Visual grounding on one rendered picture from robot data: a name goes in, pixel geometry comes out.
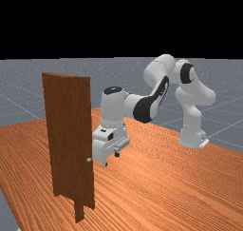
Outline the brown door leaf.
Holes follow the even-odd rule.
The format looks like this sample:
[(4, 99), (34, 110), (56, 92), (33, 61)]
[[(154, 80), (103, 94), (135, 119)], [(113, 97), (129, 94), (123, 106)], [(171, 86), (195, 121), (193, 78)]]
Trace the brown door leaf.
[(43, 75), (53, 192), (94, 206), (90, 79)]

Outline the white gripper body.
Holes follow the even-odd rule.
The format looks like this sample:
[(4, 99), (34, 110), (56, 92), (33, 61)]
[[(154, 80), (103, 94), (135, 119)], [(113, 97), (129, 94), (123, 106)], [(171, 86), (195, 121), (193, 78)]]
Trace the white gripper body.
[(99, 125), (93, 132), (92, 160), (104, 161), (115, 154), (115, 149), (123, 150), (130, 143), (125, 125), (107, 127)]

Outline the brown door frame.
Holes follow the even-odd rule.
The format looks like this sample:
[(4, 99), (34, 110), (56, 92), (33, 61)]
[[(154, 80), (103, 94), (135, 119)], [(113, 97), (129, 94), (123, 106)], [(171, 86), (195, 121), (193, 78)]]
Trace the brown door frame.
[(81, 127), (79, 100), (89, 79), (44, 72), (42, 74), (47, 136), (54, 196), (74, 201), (75, 222), (84, 218)]

